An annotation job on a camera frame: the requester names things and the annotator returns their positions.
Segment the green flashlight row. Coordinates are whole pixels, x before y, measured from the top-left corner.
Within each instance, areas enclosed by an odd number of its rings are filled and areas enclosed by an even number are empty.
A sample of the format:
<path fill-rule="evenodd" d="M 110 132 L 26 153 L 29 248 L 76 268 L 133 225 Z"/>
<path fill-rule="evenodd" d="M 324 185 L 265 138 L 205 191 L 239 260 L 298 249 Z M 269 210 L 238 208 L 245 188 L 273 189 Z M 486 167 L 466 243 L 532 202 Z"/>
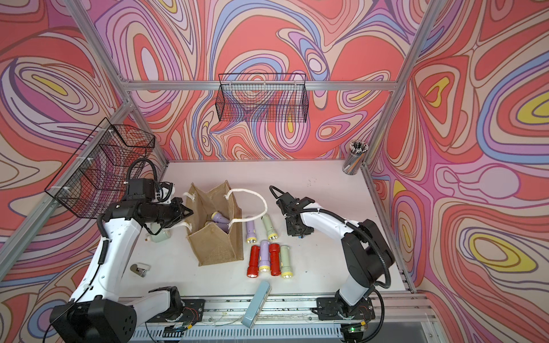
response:
<path fill-rule="evenodd" d="M 276 229 L 274 228 L 273 222 L 270 218 L 269 214 L 265 214 L 262 216 L 262 222 L 266 231 L 267 239 L 270 241 L 275 241 L 278 239 L 278 234 Z"/>
<path fill-rule="evenodd" d="M 293 277 L 293 267 L 290 259 L 290 248 L 286 245 L 280 247 L 280 267 L 281 276 L 285 279 Z"/>

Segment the brown burlap tote bag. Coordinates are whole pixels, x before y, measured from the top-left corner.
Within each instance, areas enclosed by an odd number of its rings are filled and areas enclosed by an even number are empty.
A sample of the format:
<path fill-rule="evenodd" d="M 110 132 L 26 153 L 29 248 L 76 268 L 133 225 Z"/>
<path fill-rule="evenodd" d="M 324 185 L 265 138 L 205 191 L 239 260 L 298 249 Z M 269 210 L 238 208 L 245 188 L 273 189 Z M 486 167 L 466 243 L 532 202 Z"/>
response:
<path fill-rule="evenodd" d="M 247 193 L 260 200 L 263 209 L 260 214 L 243 217 L 237 204 L 236 194 Z M 248 189 L 233 189 L 225 181 L 212 190 L 205 192 L 191 184 L 184 194 L 187 197 L 185 206 L 193 210 L 193 215 L 184 220 L 187 227 L 187 241 L 197 258 L 200 267 L 244 260 L 243 226 L 249 220 L 255 220 L 267 213 L 267 203 L 260 194 Z M 230 220 L 230 232 L 227 234 L 214 224 L 211 215 L 220 212 Z"/>

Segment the purple flashlight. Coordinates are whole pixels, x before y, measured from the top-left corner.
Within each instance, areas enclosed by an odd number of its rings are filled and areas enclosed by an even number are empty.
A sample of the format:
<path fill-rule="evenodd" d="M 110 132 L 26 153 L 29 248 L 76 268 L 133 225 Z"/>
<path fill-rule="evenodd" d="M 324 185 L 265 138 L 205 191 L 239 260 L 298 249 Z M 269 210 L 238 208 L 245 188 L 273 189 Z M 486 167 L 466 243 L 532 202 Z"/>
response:
<path fill-rule="evenodd" d="M 256 228 L 254 220 L 245 223 L 246 227 L 246 242 L 247 244 L 255 244 L 257 242 Z"/>
<path fill-rule="evenodd" d="M 269 272 L 270 269 L 270 243 L 267 240 L 262 240 L 260 243 L 259 271 Z"/>
<path fill-rule="evenodd" d="M 218 224 L 229 224 L 230 223 L 230 220 L 225 217 L 224 215 L 222 215 L 220 212 L 214 212 L 212 215 L 211 215 L 211 219 L 213 222 L 216 222 Z"/>
<path fill-rule="evenodd" d="M 220 228 L 223 232 L 225 232 L 227 234 L 230 232 L 230 228 L 229 228 L 228 223 L 218 223 L 218 222 L 208 221 L 208 222 L 205 223 L 205 226 L 210 225 L 210 224 L 214 224 L 216 227 Z"/>

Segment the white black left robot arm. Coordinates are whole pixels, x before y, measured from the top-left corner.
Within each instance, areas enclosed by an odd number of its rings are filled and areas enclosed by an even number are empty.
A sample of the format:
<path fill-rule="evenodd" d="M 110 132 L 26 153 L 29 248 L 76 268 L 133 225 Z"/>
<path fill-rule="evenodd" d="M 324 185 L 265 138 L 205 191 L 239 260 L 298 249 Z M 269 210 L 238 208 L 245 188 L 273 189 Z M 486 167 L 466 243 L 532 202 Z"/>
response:
<path fill-rule="evenodd" d="M 125 177 L 122 199 L 98 215 L 100 243 L 85 276 L 67 304 L 53 308 L 49 325 L 64 342 L 128 342 L 137 327 L 159 317 L 177 320 L 184 311 L 176 286 L 159 287 L 143 297 L 122 304 L 120 284 L 142 231 L 151 237 L 192 216 L 193 211 L 173 194 L 174 184 L 133 177 L 133 161 Z"/>

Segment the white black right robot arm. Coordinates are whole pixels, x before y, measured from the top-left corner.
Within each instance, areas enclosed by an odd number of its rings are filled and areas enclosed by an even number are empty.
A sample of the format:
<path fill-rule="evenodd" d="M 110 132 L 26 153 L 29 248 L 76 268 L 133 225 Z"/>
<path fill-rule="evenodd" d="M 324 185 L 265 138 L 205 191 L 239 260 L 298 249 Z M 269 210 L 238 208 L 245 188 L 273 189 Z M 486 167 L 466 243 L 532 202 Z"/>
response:
<path fill-rule="evenodd" d="M 346 220 L 309 197 L 296 198 L 276 186 L 271 185 L 269 190 L 290 237 L 304 238 L 321 232 L 342 247 L 348 278 L 333 296 L 317 298 L 313 313 L 322 321 L 373 320 L 375 311 L 370 295 L 379 294 L 380 288 L 390 288 L 390 267 L 395 263 L 394 254 L 377 224 L 372 220 Z"/>

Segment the pale green small object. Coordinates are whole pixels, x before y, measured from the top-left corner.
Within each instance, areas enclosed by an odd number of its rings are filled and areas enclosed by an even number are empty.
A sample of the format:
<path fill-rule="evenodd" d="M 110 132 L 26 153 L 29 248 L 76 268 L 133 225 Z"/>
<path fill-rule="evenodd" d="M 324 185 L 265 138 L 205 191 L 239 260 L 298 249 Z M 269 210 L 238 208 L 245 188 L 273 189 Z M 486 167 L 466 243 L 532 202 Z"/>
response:
<path fill-rule="evenodd" d="M 149 239 L 154 243 L 164 242 L 172 237 L 172 230 L 160 230 L 156 235 L 150 235 Z"/>

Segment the red flashlight lower middle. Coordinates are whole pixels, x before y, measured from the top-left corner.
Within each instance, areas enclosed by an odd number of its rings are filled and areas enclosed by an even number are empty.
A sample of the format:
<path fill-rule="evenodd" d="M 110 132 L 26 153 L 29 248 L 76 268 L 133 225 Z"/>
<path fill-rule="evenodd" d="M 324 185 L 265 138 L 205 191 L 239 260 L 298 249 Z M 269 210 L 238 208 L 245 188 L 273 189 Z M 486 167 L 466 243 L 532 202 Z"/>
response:
<path fill-rule="evenodd" d="M 280 245 L 272 243 L 269 246 L 270 253 L 270 273 L 273 277 L 280 276 L 281 267 L 280 267 Z"/>

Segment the red flashlight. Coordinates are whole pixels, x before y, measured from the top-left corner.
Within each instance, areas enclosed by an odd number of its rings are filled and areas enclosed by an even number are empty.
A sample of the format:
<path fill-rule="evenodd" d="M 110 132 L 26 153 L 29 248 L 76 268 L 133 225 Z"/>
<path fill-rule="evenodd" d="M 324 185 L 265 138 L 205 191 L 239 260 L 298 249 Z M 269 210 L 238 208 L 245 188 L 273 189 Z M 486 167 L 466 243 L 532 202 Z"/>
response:
<path fill-rule="evenodd" d="M 256 278 L 259 275 L 259 258 L 260 247 L 258 245 L 251 246 L 250 259 L 247 268 L 247 276 L 249 278 Z"/>
<path fill-rule="evenodd" d="M 273 277 L 280 276 L 281 267 L 280 267 L 280 245 L 272 243 L 269 246 L 270 253 L 270 273 Z"/>

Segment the red flashlight lower left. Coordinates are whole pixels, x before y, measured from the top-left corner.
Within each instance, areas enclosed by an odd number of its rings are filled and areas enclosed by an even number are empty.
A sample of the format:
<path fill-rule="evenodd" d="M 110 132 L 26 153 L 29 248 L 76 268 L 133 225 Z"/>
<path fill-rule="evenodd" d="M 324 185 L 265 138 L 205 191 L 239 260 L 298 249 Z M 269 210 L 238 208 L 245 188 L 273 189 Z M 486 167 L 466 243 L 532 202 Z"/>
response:
<path fill-rule="evenodd" d="M 259 275 L 259 258 L 260 247 L 258 245 L 251 246 L 250 259 L 247 268 L 247 276 L 249 278 L 256 278 Z"/>

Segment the small grey metal object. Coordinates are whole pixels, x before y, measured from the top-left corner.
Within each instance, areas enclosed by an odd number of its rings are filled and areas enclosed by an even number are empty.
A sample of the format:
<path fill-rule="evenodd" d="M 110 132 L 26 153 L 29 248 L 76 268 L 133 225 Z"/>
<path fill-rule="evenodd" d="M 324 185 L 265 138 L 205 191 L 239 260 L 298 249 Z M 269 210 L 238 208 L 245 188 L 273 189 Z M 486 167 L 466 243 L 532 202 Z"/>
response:
<path fill-rule="evenodd" d="M 130 271 L 140 277 L 146 277 L 150 268 L 151 267 L 148 264 L 134 263 L 130 266 Z"/>

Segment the grey blue rectangular block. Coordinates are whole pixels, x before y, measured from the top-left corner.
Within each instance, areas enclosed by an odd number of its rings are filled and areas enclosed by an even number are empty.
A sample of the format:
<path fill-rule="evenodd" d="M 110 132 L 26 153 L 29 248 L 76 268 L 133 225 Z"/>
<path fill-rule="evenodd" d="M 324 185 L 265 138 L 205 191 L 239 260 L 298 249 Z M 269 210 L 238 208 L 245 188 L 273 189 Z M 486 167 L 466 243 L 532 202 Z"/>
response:
<path fill-rule="evenodd" d="M 251 329 L 254 327 L 259 314 L 261 313 L 264 304 L 267 301 L 271 291 L 271 285 L 267 281 L 261 281 L 259 287 L 257 288 L 256 293 L 248 305 L 246 312 L 241 320 L 241 324 Z"/>

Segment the silver metal pen cup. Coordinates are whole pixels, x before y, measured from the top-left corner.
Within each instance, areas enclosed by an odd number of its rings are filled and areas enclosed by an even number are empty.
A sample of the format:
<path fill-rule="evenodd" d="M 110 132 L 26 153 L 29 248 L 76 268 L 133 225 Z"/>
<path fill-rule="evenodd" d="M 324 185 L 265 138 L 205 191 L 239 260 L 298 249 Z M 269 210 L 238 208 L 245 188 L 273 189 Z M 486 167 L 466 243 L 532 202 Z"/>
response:
<path fill-rule="evenodd" d="M 349 154 L 343 164 L 343 172 L 347 175 L 355 175 L 363 165 L 369 145 L 363 141 L 352 141 Z"/>

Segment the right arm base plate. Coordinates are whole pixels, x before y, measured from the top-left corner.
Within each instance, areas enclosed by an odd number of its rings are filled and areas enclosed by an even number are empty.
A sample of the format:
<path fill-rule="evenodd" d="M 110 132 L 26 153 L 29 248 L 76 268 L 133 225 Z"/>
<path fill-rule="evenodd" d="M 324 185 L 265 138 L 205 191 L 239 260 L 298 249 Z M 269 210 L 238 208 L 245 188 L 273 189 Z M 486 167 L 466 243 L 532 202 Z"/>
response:
<path fill-rule="evenodd" d="M 321 321 L 359 320 L 370 322 L 376 318 L 373 303 L 370 298 L 362 298 L 355 305 L 348 305 L 335 297 L 318 297 L 316 307 L 311 309 Z"/>

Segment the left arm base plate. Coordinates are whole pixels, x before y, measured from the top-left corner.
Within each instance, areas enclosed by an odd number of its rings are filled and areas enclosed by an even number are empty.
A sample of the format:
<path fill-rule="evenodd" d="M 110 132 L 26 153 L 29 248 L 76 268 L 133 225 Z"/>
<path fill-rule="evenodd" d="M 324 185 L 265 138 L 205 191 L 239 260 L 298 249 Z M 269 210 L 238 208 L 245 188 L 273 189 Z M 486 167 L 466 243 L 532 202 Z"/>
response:
<path fill-rule="evenodd" d="M 183 299 L 183 309 L 177 315 L 167 317 L 166 322 L 182 322 L 187 324 L 197 324 L 204 317 L 205 299 Z"/>

